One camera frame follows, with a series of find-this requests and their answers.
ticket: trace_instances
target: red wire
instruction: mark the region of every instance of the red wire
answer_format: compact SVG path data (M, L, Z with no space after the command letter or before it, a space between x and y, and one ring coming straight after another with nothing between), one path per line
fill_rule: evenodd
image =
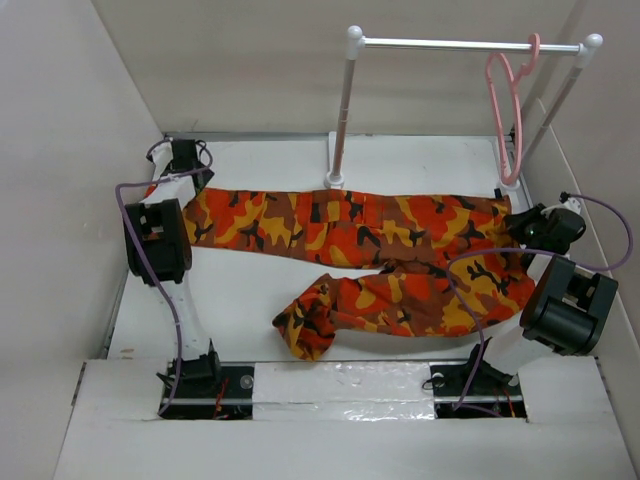
M213 411L213 418L216 418L218 416L218 413L221 410L220 400L222 400L222 397L224 397L224 392L227 390L228 384L229 384L229 377L225 378L224 383L222 384L222 389L220 390L220 393L216 397L216 409Z
M511 397L509 396L509 392L507 392L506 388L503 390L503 392L507 396L507 401L509 402L509 410L511 410L511 416L513 418L516 418L516 412L513 409L513 403L511 403Z

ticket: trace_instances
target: pant leg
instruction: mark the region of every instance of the pant leg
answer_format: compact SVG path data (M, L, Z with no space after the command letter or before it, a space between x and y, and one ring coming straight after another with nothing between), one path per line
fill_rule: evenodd
M402 268L358 279L323 275L273 320L291 353L315 361L337 330L405 337L457 337L475 331L450 288L443 265L428 273ZM533 281L518 256L484 255L453 265L455 283L484 327L508 320L531 296Z
M508 198L207 188L184 219L195 246L376 268L515 246L502 221L509 212Z

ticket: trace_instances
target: cable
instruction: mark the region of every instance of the cable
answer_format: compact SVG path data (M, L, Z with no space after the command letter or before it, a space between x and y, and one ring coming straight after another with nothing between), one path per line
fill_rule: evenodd
M171 137L167 137L167 136L165 136L162 140L158 140L156 143L154 143L149 147L149 150L147 150L147 154L144 156L144 158L146 158L150 162L153 162L153 157L151 156L151 153L160 145L164 145L165 143L169 143L170 141L171 141Z
M594 272L608 272L609 270L615 270L617 268L620 268L622 265L624 265L625 263L627 263L629 261L629 259L631 258L631 254L633 253L633 231L631 230L631 225L629 225L629 222L627 221L627 219L625 218L625 216L622 214L622 212L620 210L618 210L616 207L614 207L613 205L608 204L607 202L604 202L602 200L598 200L597 198L594 197L590 197L589 195L582 195L582 194L577 194L577 193L569 193L568 194L570 197L575 197L575 198L581 198L582 200L587 200L589 202L593 202L596 203L598 205L600 205L601 207L606 208L607 210L613 212L622 222L622 225L624 225L624 229L627 231L627 252L624 254L624 256L618 260L616 263L614 263L613 265L610 265L608 267L592 267L589 265L580 265L580 267L586 269L586 270L592 270Z
M167 141L171 141L171 140L165 138L160 142L157 142L156 144L154 144L154 146L152 146L152 148L147 152L147 155L150 155L153 149L155 149L159 145L162 145L163 143L166 143ZM116 190L115 190L116 201L118 202L118 208L120 209L120 213L122 214L122 219L124 221L125 227L127 228L127 231L129 232L129 236L131 237L133 246L135 247L136 252L140 257L140 261L144 265L145 270L149 274L149 277L151 277L151 281L153 282L153 285L158 289L158 291L160 292L160 295L162 295L162 298L164 298L164 300L167 302L167 305L171 310L171 316L173 317L174 325L176 327L176 340L178 342L178 353L177 353L176 365L175 365L176 367L175 381L171 386L171 391L169 392L169 397L167 398L167 401L158 411L158 416L162 416L162 414L166 412L166 410L169 408L169 406L171 405L171 402L173 402L173 399L176 396L176 391L178 389L178 381L180 379L180 375L182 374L182 329L180 328L180 317L178 316L178 310L176 309L176 306L173 303L173 300L171 299L171 297L169 296L165 288L160 283L158 276L153 271L153 267L151 266L151 263L149 262L147 255L144 253L144 248L142 247L142 243L140 242L140 239L136 235L135 229L133 228L133 224L131 223L131 219L129 218L129 215L127 214L127 210L125 208L124 201L122 200L122 189L151 187L153 185L169 183L178 178L195 175L197 173L201 173L209 170L213 165L213 155L211 155L211 152L207 148L207 144L202 140L196 141L196 144L200 146L200 152L198 152L198 159L202 156L203 152L206 153L207 156L209 157L209 163L207 163L207 165L205 165L204 167L196 168L188 172L180 173L177 175L168 175L166 177L161 177L161 178L158 178L157 180L152 180L150 182L121 183L119 185L116 185Z
M576 263L576 265L581 267L581 268L584 268L584 269L587 269L587 270L591 270L591 271L594 271L594 272L608 272L610 270L615 270L616 268L619 268L622 265L624 265L629 260L629 258L631 257L631 254L633 253L633 232L631 230L631 226L629 225L629 222L624 217L624 215L617 208L613 207L612 205L609 205L606 202L603 202L602 200L598 200L598 199L593 198L593 197L589 197L589 196L586 196L586 195L578 195L578 194L574 194L574 193L569 194L569 196L576 197L576 198L581 198L583 200L588 200L588 201L597 203L598 205L601 205L601 206L607 208L608 210L610 210L611 212L613 212L621 220L622 224L624 225L624 228L627 231L627 239L628 239L627 252L624 254L624 256L619 261L617 261L613 265L607 265L606 267L595 267L595 266L590 266L590 265L582 265L582 264L579 264L579 263ZM477 315L475 314L475 312L473 311L471 306L462 297L462 295L458 291L457 285L453 281L453 277L451 276L451 266L453 264L455 264L456 262L458 262L458 261L460 261L462 259L465 259L465 258L471 258L471 257L480 256L480 255L495 254L495 253L531 253L531 254L534 254L534 255L544 255L544 256L547 256L547 257L554 257L554 256L558 255L557 253L547 252L546 250L536 250L536 249L532 249L532 248L518 248L518 247L489 248L489 249L485 249L485 250L476 250L474 252L463 253L463 254L457 256L456 258L454 258L453 260L451 260L446 265L445 273L447 275L447 280L449 281L449 286L451 287L451 290L453 291L455 296L458 297L458 300L460 300L460 303L462 304L462 306L471 315L471 318L473 319L473 322L475 323L476 329L478 330L478 337L480 339L480 346L478 347L478 355L476 357L476 361L473 364L473 367L471 369L471 373L469 374L469 377L467 378L467 382L465 383L464 388L462 389L462 393L460 394L460 398L458 399L458 401L456 402L456 404L453 407L454 411L459 409L460 407L462 407L464 399L467 396L467 394L469 393L469 389L471 388L471 384L473 383L473 380L474 380L476 374L478 373L478 369L480 368L480 363L482 363L482 357L484 356L484 348L485 348L486 341L485 341L485 338L484 338L484 332L482 331L482 324L480 323L480 320L478 319Z
M547 213L552 212L553 210L557 210L558 208L565 208L569 210L564 204L557 203L555 205L551 205L550 207L543 208L542 210L540 210L540 215L546 215Z
M213 411L213 419L215 420L218 417L218 413L222 410L220 407L220 401L223 399L225 392L227 391L227 385L229 385L229 377L224 379L224 383L222 384L222 388L220 389L220 393L216 397L216 406Z
M503 388L502 391L504 392L504 394L507 397L507 402L509 402L509 410L511 410L511 417L512 418L516 418L516 412L513 409L513 403L511 402L511 395L509 395L509 392L507 391L506 388Z

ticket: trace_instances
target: white wall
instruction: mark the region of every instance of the white wall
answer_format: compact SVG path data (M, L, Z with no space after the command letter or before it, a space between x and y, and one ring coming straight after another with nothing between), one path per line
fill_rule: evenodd
M372 37L517 42L538 31L549 43L574 1L94 4L162 130L327 132L336 128L349 25ZM485 54L363 52L350 130L492 133L485 61Z
M640 50L635 42L640 24L640 4L635 0L590 1L574 33L578 41L598 32L602 49L580 77L536 155L525 165L525 178L536 201L557 201L561 189L577 182L584 194L606 200L629 219L636 238L640 234ZM557 72L543 103L547 106L566 72ZM536 122L532 113L532 124ZM598 241L589 232L572 247L573 257L585 263L617 261L627 246L626 235L615 216L588 205ZM627 446L640 471L640 252L614 272L624 303L611 310L595 353L610 392Z
M583 193L616 205L640 236L640 49L635 41L640 3L634 0L588 3L574 35L578 41L599 32L605 43L558 113L554 129ZM544 97L548 104L552 88ZM625 252L627 239L618 219L589 209L611 263ZM620 294L640 338L640 248L615 272Z
M40 479L124 273L113 188L159 131L88 0L0 1L0 64L0 476Z

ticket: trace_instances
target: black bracket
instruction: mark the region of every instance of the black bracket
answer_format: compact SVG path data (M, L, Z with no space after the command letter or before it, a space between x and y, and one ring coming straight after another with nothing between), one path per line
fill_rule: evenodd
M540 203L526 212L505 216L507 232L527 248L564 255L569 251L571 244L584 234L584 218L566 208L556 208L547 217L542 214L544 208ZM533 257L532 254L523 254L521 265L528 267Z
M431 378L425 382L423 388L433 389L434 396L437 397L459 397L465 383L473 370L473 365L478 359L480 345L476 345L469 359L462 364L432 364ZM520 388L508 385L511 375L506 375L496 370L487 362L482 360L478 371L473 378L471 387L467 393L469 400L474 396L492 396L496 390L502 393L505 389L510 395L520 395Z
M146 205L127 205L127 215L136 237L158 279L181 283L184 273L191 268L191 245L177 199ZM127 259L131 272L147 285L153 285L151 276L142 264L127 228L124 229Z
M173 387L176 381L176 361L174 360L167 374L156 374L168 389ZM206 355L200 355L195 360L183 360L178 379L180 396L209 397L218 393L222 381L222 367L218 352L213 348L213 342L209 342L209 351Z
M198 155L198 141L196 140L172 140L171 141L171 154L172 159L162 172L161 177L165 177L169 174L176 175L179 173L185 173L190 170L201 169L203 164L199 160ZM153 157L147 157L147 160L153 162ZM193 187L195 188L196 195L200 193L207 183L213 178L214 172L211 170L204 170L195 175L191 175L193 179Z
M600 339L617 290L612 278L554 257L522 311L523 335L560 355L586 355Z

